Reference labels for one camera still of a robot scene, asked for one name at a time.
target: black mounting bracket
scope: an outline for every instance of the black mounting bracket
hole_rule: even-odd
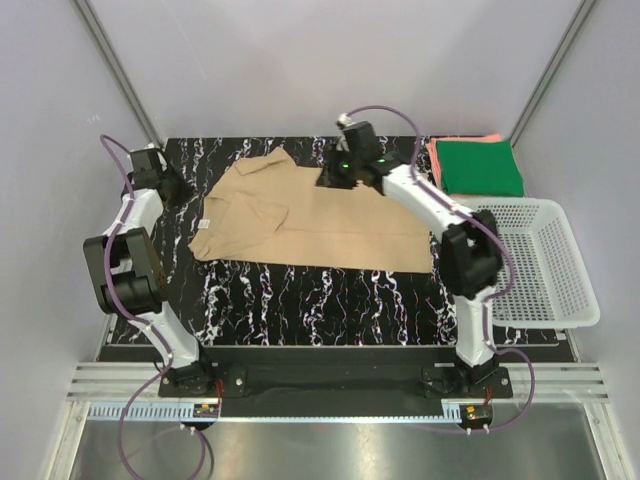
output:
[[[472,216],[498,235],[496,219],[490,211],[481,210]],[[471,300],[484,288],[496,285],[502,265],[498,247],[469,221],[451,225],[443,232],[438,268],[442,283],[454,295]]]
[[[316,186],[352,189],[361,181],[383,194],[382,178],[407,159],[395,151],[385,153],[369,122],[339,127],[344,139],[325,149],[325,164]]]
[[[103,235],[86,239],[82,248],[98,305],[105,313],[117,313],[104,273],[106,245],[107,237]],[[126,259],[131,259],[132,269],[112,275],[118,298],[134,315],[160,312],[169,292],[160,259],[145,228],[134,228],[116,236],[111,250],[111,268]]]
[[[173,165],[165,162],[163,167],[160,157],[162,151],[158,148],[145,148],[132,151],[131,164],[133,172],[127,174],[134,190],[153,189],[158,192],[162,202],[177,205],[181,202],[186,190],[186,184]]]
[[[247,369],[240,365],[215,365],[209,363],[213,369],[214,379],[222,380],[224,385],[224,398],[244,397],[247,385]],[[189,388],[187,384],[176,384],[169,376],[163,378],[158,390],[159,397],[170,398],[215,398],[219,394],[213,379],[200,382],[197,388]]]
[[[513,398],[509,370],[505,367],[497,367],[493,373],[476,383],[463,378],[457,366],[424,367],[422,383],[424,396],[429,399],[485,399],[488,395],[488,387],[491,387],[493,398]]]

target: green towel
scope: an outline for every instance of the green towel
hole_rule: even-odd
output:
[[[439,141],[436,148],[445,192],[524,197],[522,177],[508,141]]]

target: folded shirt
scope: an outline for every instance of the folded shirt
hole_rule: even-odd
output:
[[[282,148],[236,161],[204,200],[195,258],[432,271],[429,229],[416,216],[373,188],[316,187],[320,172]]]
[[[508,141],[440,141],[436,148],[444,192],[524,197],[524,184]]]

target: metal frame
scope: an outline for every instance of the metal frame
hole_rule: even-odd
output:
[[[118,421],[127,402],[91,402],[88,420]],[[217,401],[211,400],[210,411],[216,412],[213,406]],[[126,421],[132,422],[189,422],[210,423],[211,417],[196,414],[201,402],[186,400],[163,402],[137,402],[129,409]],[[412,417],[368,416],[368,417],[222,417],[215,415],[216,423],[460,423],[462,421],[460,405],[443,403],[441,415],[416,415]]]
[[[598,0],[582,0],[580,6],[578,6],[576,12],[573,15],[573,18],[567,26],[567,29],[560,39],[560,43],[558,43],[558,46],[553,52],[553,55],[551,55],[549,63],[547,63],[544,72],[542,72],[540,80],[538,80],[538,83],[533,89],[531,97],[529,97],[524,110],[520,114],[520,118],[518,118],[516,125],[509,135],[509,140],[512,147],[515,147],[516,143],[518,143],[518,140],[522,136],[524,129],[529,124],[529,120],[531,120],[531,117],[537,110],[538,105],[540,105],[542,98],[544,97],[545,93],[547,93],[547,89],[549,88],[551,81],[558,72],[558,69],[560,68],[560,65],[562,65],[562,62],[564,62],[564,59],[569,53],[571,46],[582,30],[582,27],[584,26],[587,18],[593,11],[593,7],[597,2]]]
[[[131,113],[133,113],[133,116],[138,121],[140,128],[147,136],[147,140],[153,142],[157,146],[162,145],[161,138],[158,135],[155,126],[151,122],[151,118],[142,106],[142,102],[140,102],[140,98],[138,98],[133,85],[129,81],[129,77],[124,71],[115,50],[111,46],[111,42],[109,41],[98,16],[93,10],[90,1],[72,0],[72,3],[76,7],[81,20],[87,27],[96,48],[104,60],[105,66],[109,69],[109,72],[111,72],[111,75],[125,98],[127,105],[129,105]]]
[[[509,364],[508,369],[514,397],[508,400],[494,399],[494,402],[524,403],[530,388],[528,368],[524,364]],[[598,366],[594,363],[543,363],[535,364],[534,370],[536,373],[534,403],[582,404],[607,478],[635,478],[611,411],[609,397]],[[148,364],[111,362],[79,364],[67,396],[68,404],[65,409],[64,427],[44,478],[50,480],[67,480],[69,478],[92,404],[95,405],[96,402],[124,402],[130,398],[141,383],[155,374],[154,367]],[[157,387],[158,384],[154,384],[147,389],[140,395],[135,405],[143,408],[153,406],[156,410],[161,410],[157,407],[167,405],[179,408],[182,405],[193,405],[194,403],[217,402],[216,398],[190,398],[176,402],[176,399],[158,397]],[[455,414],[451,412],[455,410],[458,403],[469,403],[469,401],[454,399],[443,402],[445,409],[449,412],[447,415],[455,417]],[[99,412],[99,409],[93,409],[94,417],[96,412]],[[265,422],[282,421],[282,419],[269,418],[259,420]],[[292,419],[293,422],[308,420],[310,419]],[[323,421],[323,419],[317,418],[313,420]],[[378,420],[379,423],[384,422],[384,419]],[[225,421],[241,423],[248,421],[248,419],[227,418]],[[387,420],[387,422],[391,421],[397,423],[402,419]],[[406,421],[415,423],[415,419],[412,418],[408,418]],[[443,419],[433,419],[433,421],[442,423]]]
[[[509,139],[511,141],[511,145],[515,146],[520,136],[522,135],[524,129],[526,128],[529,120],[533,116],[534,112],[538,108],[542,98],[544,97],[549,84],[555,77],[560,65],[564,61],[567,56],[567,53],[571,49],[577,35],[580,33],[582,27],[584,26],[585,21],[589,17],[590,13],[593,10],[593,7],[596,5],[598,0],[582,0],[576,12],[574,13],[567,29],[565,30],[558,46],[554,50],[553,54],[547,66],[545,67],[538,83],[529,100],[527,101],[524,110],[520,114],[516,124],[514,125],[511,134],[509,135]],[[83,23],[87,27],[89,34],[91,35],[100,55],[102,56],[106,67],[111,72],[118,88],[122,92],[129,108],[131,109],[134,117],[138,121],[140,128],[144,131],[145,135],[148,139],[153,142],[155,145],[160,146],[163,144],[162,139],[158,135],[158,131],[156,130],[151,118],[147,114],[140,98],[138,97],[129,77],[127,76],[122,64],[120,63],[120,59],[116,54],[105,29],[103,28],[98,16],[96,15],[90,0],[72,0],[73,5],[76,7],[79,16],[81,17]]]

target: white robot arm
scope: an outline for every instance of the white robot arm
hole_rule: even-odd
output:
[[[493,215],[474,212],[416,179],[396,152],[383,152],[369,122],[355,123],[341,115],[337,125],[343,136],[325,154],[316,185],[350,189],[362,182],[405,206],[429,227],[441,247],[440,278],[454,295],[458,320],[454,383],[462,391],[481,386],[498,369],[492,328],[483,325],[482,308],[486,306],[490,319],[491,304],[483,301],[494,293],[503,260],[498,247],[468,219],[497,234]]]
[[[122,314],[107,287],[104,258],[107,238],[130,207],[109,256],[114,292],[135,317],[131,324],[149,338],[165,365],[171,366],[165,373],[167,383],[185,391],[201,390],[213,385],[215,368],[169,305],[166,277],[150,239],[165,205],[177,201],[184,183],[157,148],[138,150],[129,156],[134,167],[129,174],[133,206],[129,205],[129,193],[123,194],[116,221],[101,236],[88,238],[83,245],[96,298],[105,313]]]

